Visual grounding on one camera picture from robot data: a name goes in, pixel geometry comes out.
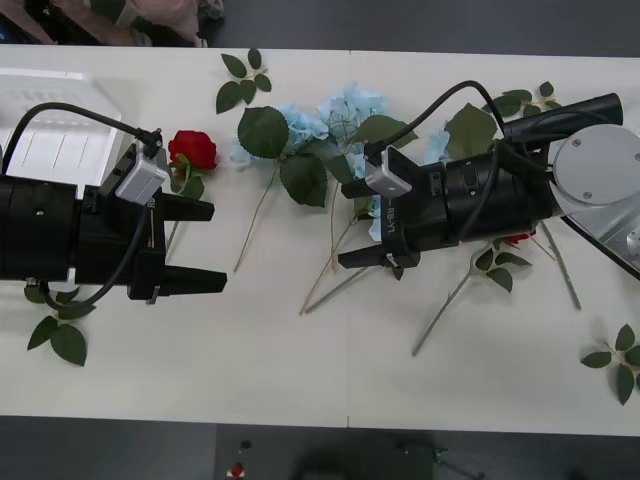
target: metal plate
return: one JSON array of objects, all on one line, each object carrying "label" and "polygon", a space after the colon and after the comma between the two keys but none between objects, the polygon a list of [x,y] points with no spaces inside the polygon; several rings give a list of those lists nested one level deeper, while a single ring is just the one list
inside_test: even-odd
[{"label": "metal plate", "polygon": [[584,205],[611,205],[640,191],[640,138],[618,125],[596,125],[569,137],[553,174],[563,195]]}]

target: white plastic basket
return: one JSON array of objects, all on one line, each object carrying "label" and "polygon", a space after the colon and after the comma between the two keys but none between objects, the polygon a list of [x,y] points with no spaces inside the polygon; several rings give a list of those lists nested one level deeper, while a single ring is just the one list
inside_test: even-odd
[{"label": "white plastic basket", "polygon": [[[0,68],[0,145],[6,149],[20,118],[44,102],[65,102],[120,120],[120,111],[85,75]],[[63,111],[38,114],[20,138],[8,174],[78,185],[99,185],[116,141],[116,129]]]}]

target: red rose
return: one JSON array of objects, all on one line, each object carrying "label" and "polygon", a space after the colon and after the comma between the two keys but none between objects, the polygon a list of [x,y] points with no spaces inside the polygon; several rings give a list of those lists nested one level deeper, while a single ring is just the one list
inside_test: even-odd
[{"label": "red rose", "polygon": [[177,155],[181,153],[194,167],[207,170],[216,168],[216,144],[204,132],[178,131],[174,139],[169,142],[169,153],[173,163],[180,162]]},{"label": "red rose", "polygon": [[534,230],[531,233],[521,233],[520,235],[511,235],[509,237],[504,237],[503,240],[505,240],[506,242],[517,244],[520,240],[526,240],[527,238],[532,237],[535,234],[536,231]]}]

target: person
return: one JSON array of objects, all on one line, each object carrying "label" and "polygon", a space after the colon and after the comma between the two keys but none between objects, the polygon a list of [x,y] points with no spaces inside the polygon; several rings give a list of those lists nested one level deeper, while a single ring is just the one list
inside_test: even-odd
[{"label": "person", "polygon": [[[222,0],[128,0],[125,10],[130,12],[131,20],[140,16],[156,25],[168,27],[196,47],[207,46],[198,36],[199,12],[214,18],[224,14]],[[0,0],[0,14],[27,32],[37,43],[94,43],[87,40],[75,28],[77,26],[98,44],[152,44],[145,34],[129,25],[114,25],[93,12],[82,0]]]}]

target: black cable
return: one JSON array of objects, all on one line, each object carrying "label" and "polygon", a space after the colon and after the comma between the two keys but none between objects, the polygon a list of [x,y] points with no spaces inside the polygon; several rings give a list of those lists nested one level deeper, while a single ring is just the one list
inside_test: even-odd
[{"label": "black cable", "polygon": [[478,203],[476,203],[476,205],[473,207],[473,211],[469,214],[465,222],[462,224],[460,230],[458,230],[458,233],[456,234],[454,240],[454,242],[456,243],[461,242],[469,234],[469,232],[473,228],[473,225],[476,223],[476,220],[478,220],[478,217],[480,216],[485,203],[487,203],[489,195],[491,194],[493,184],[498,177],[498,145],[500,145],[500,143],[500,140],[494,143],[493,154],[491,155],[491,168],[489,170],[489,178],[487,179],[487,183],[485,184],[484,189],[480,194]]},{"label": "black cable", "polygon": [[104,297],[109,292],[109,290],[111,290],[111,288],[115,285],[116,281],[118,280],[118,277],[120,277],[124,269],[129,265],[129,262],[131,262],[131,259],[133,258],[133,254],[135,253],[136,248],[138,247],[138,243],[140,243],[140,238],[142,238],[142,233],[144,232],[144,225],[145,225],[146,218],[147,218],[147,208],[144,207],[142,209],[142,213],[140,214],[140,219],[138,220],[138,224],[136,225],[136,230],[133,234],[133,237],[131,238],[131,242],[127,246],[127,251],[125,252],[122,259],[120,260],[120,263],[118,264],[116,269],[111,274],[111,277],[109,277],[109,279],[105,282],[105,284],[102,287],[100,287],[100,290],[98,290],[96,293],[91,295],[86,300],[82,300],[78,303],[64,305],[61,303],[57,303],[53,298],[51,298],[49,284],[46,281],[42,280],[40,281],[40,293],[44,298],[45,303],[49,305],[51,308],[53,308],[54,310],[57,310],[58,312],[69,312],[69,311],[81,310],[83,308],[87,308],[93,305],[94,303],[96,303],[102,297]]},{"label": "black cable", "polygon": [[498,107],[496,107],[496,104],[493,102],[491,95],[489,95],[489,92],[487,92],[487,90],[478,82],[474,80],[467,80],[451,87],[449,90],[444,92],[442,95],[440,95],[440,97],[438,97],[435,102],[433,102],[429,106],[429,108],[422,112],[422,114],[418,118],[384,140],[380,146],[380,151],[384,150],[389,145],[394,144],[405,135],[411,133],[418,125],[424,122],[433,112],[436,111],[436,109],[438,109],[445,101],[447,101],[449,97],[467,87],[475,88],[480,93],[480,95],[482,95],[482,98],[484,98],[485,102],[487,102],[487,105],[491,109],[491,113],[493,113],[493,116],[496,119],[496,123],[498,124],[498,127],[500,127],[500,131],[504,135],[504,120],[502,119],[502,115],[500,115],[500,112],[498,111]]},{"label": "black cable", "polygon": [[20,137],[24,133],[25,128],[33,117],[38,115],[40,112],[45,110],[64,110],[66,112],[75,113],[77,115],[81,115],[83,117],[89,118],[91,120],[95,120],[96,122],[102,123],[104,125],[108,125],[113,128],[117,128],[118,130],[122,130],[125,133],[133,135],[136,138],[142,136],[145,133],[143,130],[139,128],[133,128],[131,125],[127,125],[126,123],[119,122],[109,117],[105,117],[104,115],[100,115],[98,113],[91,112],[81,107],[77,107],[75,105],[71,105],[68,103],[61,102],[49,102],[49,103],[41,103],[40,105],[36,105],[35,107],[29,109],[27,113],[23,115],[23,117],[18,122],[16,129],[11,135],[11,140],[9,141],[7,148],[5,150],[4,159],[2,163],[2,175],[6,175],[9,169],[9,163],[11,162],[11,157],[15,152],[16,147],[18,146],[18,141]]}]

